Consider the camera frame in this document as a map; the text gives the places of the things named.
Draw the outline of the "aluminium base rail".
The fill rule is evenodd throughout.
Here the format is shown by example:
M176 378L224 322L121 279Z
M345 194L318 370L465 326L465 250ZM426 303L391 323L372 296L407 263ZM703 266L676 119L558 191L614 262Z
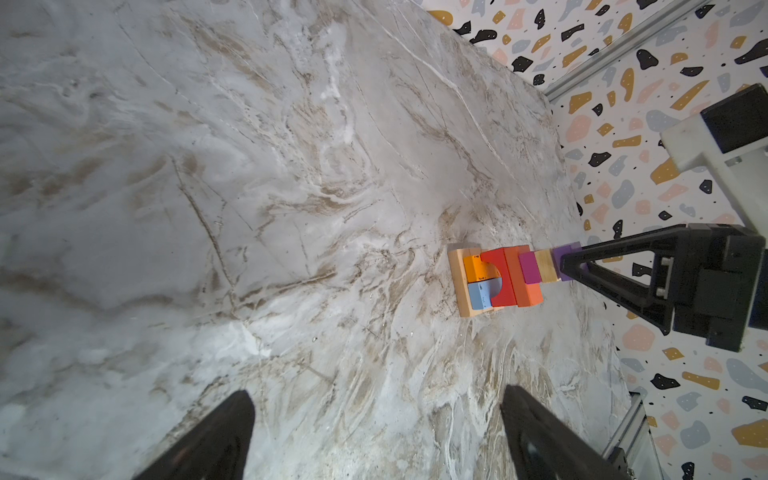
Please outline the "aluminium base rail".
M631 392L631 406L602 452L602 457L629 479L663 480L642 396Z

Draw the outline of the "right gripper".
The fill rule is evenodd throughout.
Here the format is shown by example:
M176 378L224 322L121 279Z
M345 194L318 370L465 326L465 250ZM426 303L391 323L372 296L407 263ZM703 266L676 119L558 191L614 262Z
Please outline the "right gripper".
M766 239L741 226L677 224L583 246L563 272L657 327L732 352L741 349L756 303ZM644 284L596 263L654 252L663 275Z

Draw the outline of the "orange block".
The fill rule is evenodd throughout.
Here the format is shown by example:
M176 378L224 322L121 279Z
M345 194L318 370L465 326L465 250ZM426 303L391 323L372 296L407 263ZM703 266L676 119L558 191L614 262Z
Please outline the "orange block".
M462 259L468 283L478 283L500 277L498 269L482 260L480 255L466 256Z

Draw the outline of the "orange-red block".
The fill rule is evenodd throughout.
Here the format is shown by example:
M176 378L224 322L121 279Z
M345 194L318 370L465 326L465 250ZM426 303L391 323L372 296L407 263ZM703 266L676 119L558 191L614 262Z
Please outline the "orange-red block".
M527 245L504 248L507 268L510 272L517 306L520 308L536 306L543 302L540 286L538 284L526 284L524 280L519 256L522 253L528 253L529 251L530 247Z

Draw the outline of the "light blue block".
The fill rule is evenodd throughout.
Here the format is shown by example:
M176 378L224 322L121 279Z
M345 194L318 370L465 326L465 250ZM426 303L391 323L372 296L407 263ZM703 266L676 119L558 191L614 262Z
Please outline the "light blue block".
M468 292L471 308L473 310L491 309L493 307L492 299L500 293L502 285L503 281L501 278L469 283Z

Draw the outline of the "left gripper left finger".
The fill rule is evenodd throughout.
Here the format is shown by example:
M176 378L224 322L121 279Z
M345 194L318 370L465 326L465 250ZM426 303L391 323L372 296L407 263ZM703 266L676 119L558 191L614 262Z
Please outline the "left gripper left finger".
M254 423L251 397L236 391L136 477L241 479Z

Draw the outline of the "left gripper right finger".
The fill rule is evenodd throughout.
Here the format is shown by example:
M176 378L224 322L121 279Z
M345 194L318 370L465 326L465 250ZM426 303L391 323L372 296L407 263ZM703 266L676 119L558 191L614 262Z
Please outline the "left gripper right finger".
M519 479L625 479L523 387L508 385L500 405Z

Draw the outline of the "red block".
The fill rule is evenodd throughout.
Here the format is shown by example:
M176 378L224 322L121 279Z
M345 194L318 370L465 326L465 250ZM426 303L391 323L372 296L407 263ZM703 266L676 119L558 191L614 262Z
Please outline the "red block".
M487 250L480 254L483 262L493 266L498 276L489 287L490 301L494 308L517 306L517 296L514 291L511 270L508 266L507 249L505 247Z

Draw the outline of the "right corner aluminium post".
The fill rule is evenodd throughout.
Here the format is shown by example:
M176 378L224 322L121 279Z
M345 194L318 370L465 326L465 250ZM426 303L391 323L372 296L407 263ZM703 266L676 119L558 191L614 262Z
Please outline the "right corner aluminium post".
M678 0L668 2L662 9L655 12L627 34L622 35L611 45L606 46L584 63L563 75L559 80L550 83L544 90L544 95L550 103L575 89L591 76L620 60L627 52L642 46L649 39L658 35L664 29L674 25L684 16L706 4L706 0Z

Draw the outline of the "small natural wood cube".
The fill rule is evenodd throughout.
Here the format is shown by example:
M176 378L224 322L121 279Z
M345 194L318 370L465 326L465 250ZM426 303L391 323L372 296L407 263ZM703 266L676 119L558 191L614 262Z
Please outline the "small natural wood cube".
M541 282L544 284L560 281L560 277L555 267L554 257L551 249L537 250L534 252L537 262Z

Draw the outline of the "purple cube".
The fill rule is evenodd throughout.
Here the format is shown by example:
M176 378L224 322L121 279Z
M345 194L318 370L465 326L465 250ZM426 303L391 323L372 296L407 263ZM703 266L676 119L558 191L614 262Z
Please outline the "purple cube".
M562 269L563 258L567 255L581 252L582 250L583 250L583 246L580 242L573 242L570 244L561 245L561 246L555 247L552 250L552 257L553 257L555 271L560 281L563 281L563 282L572 281L572 278L568 276Z

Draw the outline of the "magenta cube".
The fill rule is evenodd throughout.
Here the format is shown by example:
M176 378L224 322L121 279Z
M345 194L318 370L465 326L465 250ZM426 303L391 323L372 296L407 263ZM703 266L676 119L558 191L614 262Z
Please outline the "magenta cube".
M540 284L542 282L542 276L536 259L536 254L532 251L521 252L518 258L524 282L527 285Z

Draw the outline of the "natural wood block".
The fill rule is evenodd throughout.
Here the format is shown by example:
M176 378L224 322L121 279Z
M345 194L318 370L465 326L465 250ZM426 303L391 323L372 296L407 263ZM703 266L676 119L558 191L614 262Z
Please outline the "natural wood block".
M456 293L458 314L461 318L472 318L493 310L492 307L474 309L471 305L470 292L466 278L466 269L463 259L467 256L479 255L482 252L477 243L450 244L447 255L450 265L451 277Z

